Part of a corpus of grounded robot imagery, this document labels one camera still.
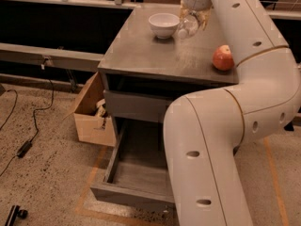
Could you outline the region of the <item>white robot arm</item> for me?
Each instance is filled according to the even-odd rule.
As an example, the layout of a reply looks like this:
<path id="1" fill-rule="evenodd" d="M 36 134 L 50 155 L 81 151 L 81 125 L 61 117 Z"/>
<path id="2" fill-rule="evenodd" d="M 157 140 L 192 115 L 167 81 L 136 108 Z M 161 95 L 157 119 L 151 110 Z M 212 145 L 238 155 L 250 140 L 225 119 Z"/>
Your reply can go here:
<path id="1" fill-rule="evenodd" d="M 259 0 L 182 0 L 214 8 L 239 82 L 183 95 L 164 119 L 166 161 L 180 226 L 253 226 L 235 147 L 287 125 L 300 107 L 300 71 Z"/>

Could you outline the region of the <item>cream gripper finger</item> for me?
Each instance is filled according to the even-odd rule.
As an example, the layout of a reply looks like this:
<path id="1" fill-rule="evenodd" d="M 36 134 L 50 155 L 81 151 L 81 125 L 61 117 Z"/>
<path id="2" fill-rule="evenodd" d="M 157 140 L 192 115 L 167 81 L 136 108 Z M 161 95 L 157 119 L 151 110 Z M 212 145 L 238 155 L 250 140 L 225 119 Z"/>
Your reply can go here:
<path id="1" fill-rule="evenodd" d="M 180 19 L 181 20 L 188 14 L 189 14 L 189 9 L 187 7 L 180 8 Z"/>
<path id="2" fill-rule="evenodd" d="M 209 8 L 198 12 L 199 27 L 202 30 L 206 28 L 210 16 L 211 16 L 211 10 Z"/>

